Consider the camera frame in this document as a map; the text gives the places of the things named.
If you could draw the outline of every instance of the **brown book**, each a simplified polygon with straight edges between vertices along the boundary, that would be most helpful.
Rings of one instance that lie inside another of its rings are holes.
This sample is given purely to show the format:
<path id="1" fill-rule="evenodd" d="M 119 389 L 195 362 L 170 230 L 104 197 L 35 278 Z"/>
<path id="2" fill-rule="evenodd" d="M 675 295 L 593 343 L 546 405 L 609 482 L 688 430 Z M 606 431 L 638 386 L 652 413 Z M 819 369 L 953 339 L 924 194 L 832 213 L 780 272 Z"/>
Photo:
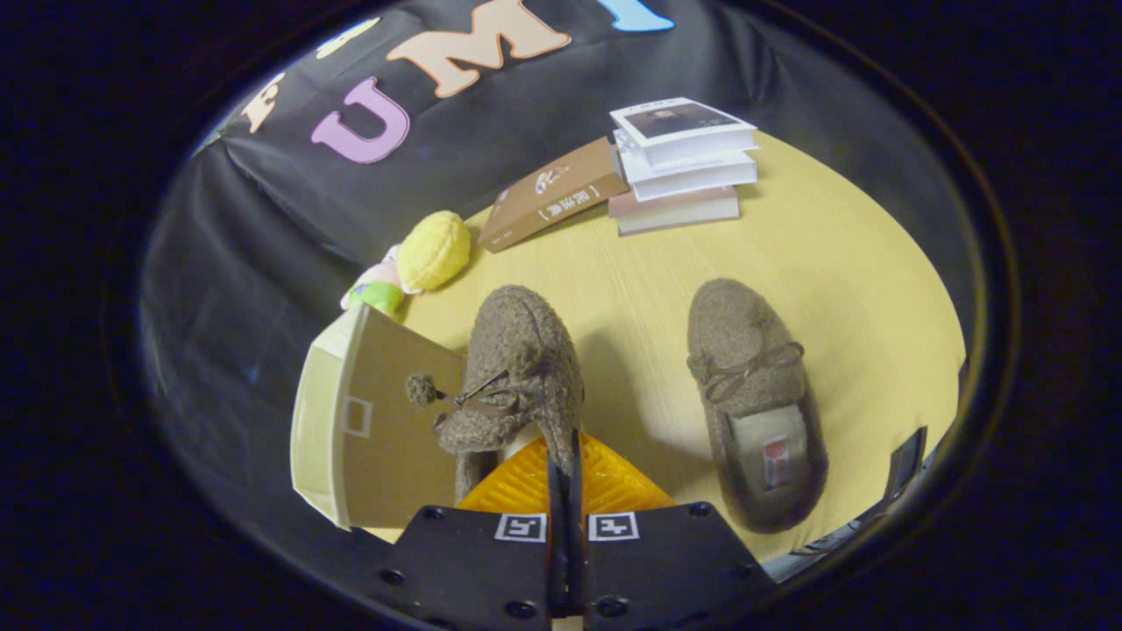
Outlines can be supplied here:
<path id="1" fill-rule="evenodd" d="M 479 244 L 499 252 L 627 191 L 619 157 L 599 138 L 561 156 L 499 193 Z"/>

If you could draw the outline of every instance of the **slipper pom-pom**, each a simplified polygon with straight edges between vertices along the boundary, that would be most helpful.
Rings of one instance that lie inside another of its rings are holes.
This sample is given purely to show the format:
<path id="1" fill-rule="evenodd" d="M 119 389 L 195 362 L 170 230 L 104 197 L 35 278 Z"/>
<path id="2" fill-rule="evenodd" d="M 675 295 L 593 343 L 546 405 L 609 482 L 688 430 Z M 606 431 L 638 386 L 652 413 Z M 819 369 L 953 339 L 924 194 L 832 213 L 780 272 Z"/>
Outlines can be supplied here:
<path id="1" fill-rule="evenodd" d="M 690 374 L 693 378 L 700 383 L 709 381 L 709 367 L 711 362 L 707 355 L 690 355 L 686 360 L 686 365 L 690 368 Z"/>
<path id="2" fill-rule="evenodd" d="M 405 382 L 405 394 L 417 406 L 424 408 L 436 400 L 436 384 L 432 375 L 415 373 Z"/>

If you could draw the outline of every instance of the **orange letter m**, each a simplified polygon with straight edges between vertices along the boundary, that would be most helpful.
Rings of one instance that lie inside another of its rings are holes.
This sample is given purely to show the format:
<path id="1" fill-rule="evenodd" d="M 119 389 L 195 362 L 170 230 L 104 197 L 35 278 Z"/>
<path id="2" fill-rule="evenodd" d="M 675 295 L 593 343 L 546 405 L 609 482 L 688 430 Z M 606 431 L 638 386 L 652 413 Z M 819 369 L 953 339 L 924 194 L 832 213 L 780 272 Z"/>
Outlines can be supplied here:
<path id="1" fill-rule="evenodd" d="M 522 0 L 491 0 L 471 11 L 471 33 L 429 30 L 402 42 L 386 60 L 408 60 L 436 82 L 436 95 L 447 99 L 479 80 L 479 71 L 463 70 L 452 60 L 489 68 L 503 67 L 498 38 L 511 43 L 516 60 L 536 57 L 572 42 L 537 19 Z"/>

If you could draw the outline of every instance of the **brown fuzzy slipper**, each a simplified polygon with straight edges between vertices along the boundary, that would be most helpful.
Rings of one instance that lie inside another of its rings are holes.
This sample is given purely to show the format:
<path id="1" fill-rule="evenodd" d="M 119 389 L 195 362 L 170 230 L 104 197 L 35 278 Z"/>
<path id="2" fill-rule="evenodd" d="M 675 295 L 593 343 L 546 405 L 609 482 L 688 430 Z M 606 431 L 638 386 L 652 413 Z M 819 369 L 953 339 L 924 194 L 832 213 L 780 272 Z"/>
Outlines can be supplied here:
<path id="1" fill-rule="evenodd" d="M 407 390 L 419 404 L 447 396 L 420 375 L 410 377 Z M 572 474 L 571 437 L 583 400 L 577 351 L 549 303 L 517 285 L 491 292 L 471 330 L 457 410 L 433 427 L 440 446 L 458 457 L 456 502 L 494 468 L 494 451 L 514 442 L 531 421 L 553 461 Z"/>
<path id="2" fill-rule="evenodd" d="M 755 532 L 794 527 L 818 503 L 828 468 L 802 346 L 760 294 L 728 278 L 695 294 L 688 338 L 734 518 Z"/>

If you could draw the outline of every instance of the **white book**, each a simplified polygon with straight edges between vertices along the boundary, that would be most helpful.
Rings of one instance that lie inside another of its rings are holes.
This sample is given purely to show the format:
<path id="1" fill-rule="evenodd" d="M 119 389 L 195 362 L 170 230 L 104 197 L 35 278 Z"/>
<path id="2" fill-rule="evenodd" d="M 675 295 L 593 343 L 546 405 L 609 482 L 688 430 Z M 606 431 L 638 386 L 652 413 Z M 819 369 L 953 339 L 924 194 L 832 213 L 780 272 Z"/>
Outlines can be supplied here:
<path id="1" fill-rule="evenodd" d="M 741 200 L 736 189 L 719 186 L 650 202 L 635 199 L 635 192 L 608 199 L 608 216 L 619 226 L 619 236 L 689 226 L 741 217 Z"/>
<path id="2" fill-rule="evenodd" d="M 754 125 L 682 97 L 609 113 L 643 150 L 651 166 L 757 148 Z"/>
<path id="3" fill-rule="evenodd" d="M 627 183 L 641 202 L 756 181 L 756 162 L 744 152 L 710 154 L 666 166 L 652 166 L 627 134 L 616 129 L 615 137 Z"/>

